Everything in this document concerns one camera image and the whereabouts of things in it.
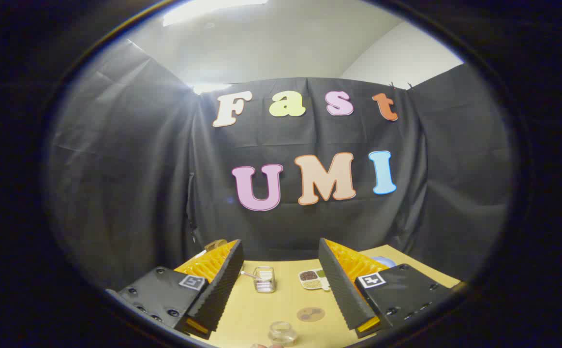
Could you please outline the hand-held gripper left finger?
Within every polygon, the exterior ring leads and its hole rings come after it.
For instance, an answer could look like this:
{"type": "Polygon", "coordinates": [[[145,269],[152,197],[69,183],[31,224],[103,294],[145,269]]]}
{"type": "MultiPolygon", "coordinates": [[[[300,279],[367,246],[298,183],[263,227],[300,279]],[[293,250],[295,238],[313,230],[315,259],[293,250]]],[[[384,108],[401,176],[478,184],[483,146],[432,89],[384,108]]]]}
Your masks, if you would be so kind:
{"type": "Polygon", "coordinates": [[[157,266],[117,291],[117,300],[166,330],[209,339],[243,268],[239,239],[170,269],[157,266]]]}

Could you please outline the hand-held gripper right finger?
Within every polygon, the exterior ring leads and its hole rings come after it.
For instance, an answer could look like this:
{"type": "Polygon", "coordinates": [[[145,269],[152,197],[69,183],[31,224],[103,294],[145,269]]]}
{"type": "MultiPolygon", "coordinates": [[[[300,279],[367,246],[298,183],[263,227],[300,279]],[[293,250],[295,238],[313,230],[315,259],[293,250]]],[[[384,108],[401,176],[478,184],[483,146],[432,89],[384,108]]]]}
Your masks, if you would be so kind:
{"type": "Polygon", "coordinates": [[[347,328],[360,338],[432,319],[454,297],[453,289],[407,263],[388,267],[325,238],[318,258],[347,328]]]}

